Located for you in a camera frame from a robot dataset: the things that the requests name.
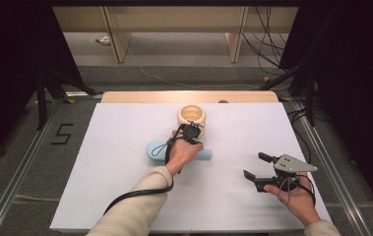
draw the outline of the table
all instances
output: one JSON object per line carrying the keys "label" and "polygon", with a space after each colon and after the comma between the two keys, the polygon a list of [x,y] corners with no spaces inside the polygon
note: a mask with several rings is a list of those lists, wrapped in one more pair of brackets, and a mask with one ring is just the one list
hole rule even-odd
{"label": "table", "polygon": [[[170,98],[169,103],[162,103],[164,98]],[[201,141],[213,150],[213,158],[194,161],[176,176],[152,232],[303,228],[276,198],[257,193],[242,173],[247,169],[263,177],[274,175],[273,167],[258,159],[259,151],[303,158],[284,109],[271,91],[106,93],[94,111],[50,228],[79,232],[94,226],[114,198],[127,192],[143,172],[163,164],[147,157],[147,143],[168,138],[177,128],[177,110],[199,100],[208,116]],[[236,103],[215,103],[219,100]],[[317,210],[330,220],[319,194]]]}

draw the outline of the person's right arm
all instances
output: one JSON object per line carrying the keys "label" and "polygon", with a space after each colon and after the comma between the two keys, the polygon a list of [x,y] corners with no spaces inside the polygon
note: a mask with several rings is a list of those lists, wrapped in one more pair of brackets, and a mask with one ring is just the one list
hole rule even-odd
{"label": "person's right arm", "polygon": [[[306,176],[306,178],[299,178],[299,184],[311,190],[311,183],[307,179],[307,174],[305,172],[299,174]],[[272,185],[266,185],[264,190],[280,198],[281,202],[287,206],[287,209],[303,223],[306,236],[340,235],[334,224],[321,219],[315,209],[311,195],[305,190],[297,187],[290,192],[286,192],[280,191],[278,187]]]}

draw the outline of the white long-sleeved shirt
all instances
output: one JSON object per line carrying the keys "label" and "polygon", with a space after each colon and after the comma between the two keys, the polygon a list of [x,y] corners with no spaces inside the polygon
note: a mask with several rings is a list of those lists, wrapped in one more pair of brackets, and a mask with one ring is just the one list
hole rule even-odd
{"label": "white long-sleeved shirt", "polygon": [[[161,189],[170,186],[172,178],[165,166],[147,172],[131,191]],[[161,207],[167,200],[167,193],[134,197],[113,206],[88,236],[146,236]],[[334,224],[326,220],[315,222],[304,230],[306,236],[340,235]]]}

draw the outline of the black strap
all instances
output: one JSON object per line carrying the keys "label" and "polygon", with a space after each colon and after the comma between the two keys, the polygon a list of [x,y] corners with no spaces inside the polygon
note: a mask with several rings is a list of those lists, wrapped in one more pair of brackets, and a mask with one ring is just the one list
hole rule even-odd
{"label": "black strap", "polygon": [[145,195],[164,194],[164,193],[171,191],[173,189],[173,186],[174,186],[174,181],[172,180],[170,186],[162,188],[162,189],[138,190],[138,191],[133,191],[133,192],[128,192],[126,194],[123,194],[119,196],[118,198],[116,198],[114,201],[112,201],[112,203],[110,203],[110,205],[105,210],[104,214],[106,214],[113,206],[115,206],[116,204],[118,204],[119,202],[123,200],[133,198],[133,197],[145,196]]}

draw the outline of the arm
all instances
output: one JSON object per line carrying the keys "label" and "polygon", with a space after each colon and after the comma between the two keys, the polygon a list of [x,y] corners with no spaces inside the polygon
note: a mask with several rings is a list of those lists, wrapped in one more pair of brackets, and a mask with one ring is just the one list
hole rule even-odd
{"label": "arm", "polygon": [[[171,185],[172,178],[203,148],[202,144],[190,145],[184,140],[177,140],[170,151],[168,163],[147,172],[131,191],[161,189]],[[167,193],[123,200],[99,220],[89,236],[148,235],[166,200]]]}
{"label": "arm", "polygon": [[[311,184],[307,178],[301,177],[299,184],[311,190]],[[290,191],[280,191],[278,187],[266,185],[264,190],[281,199],[281,202],[287,206],[287,209],[296,216],[306,227],[304,234],[309,235],[340,235],[334,224],[327,220],[322,220],[315,209],[312,197],[303,189],[297,187]]]}

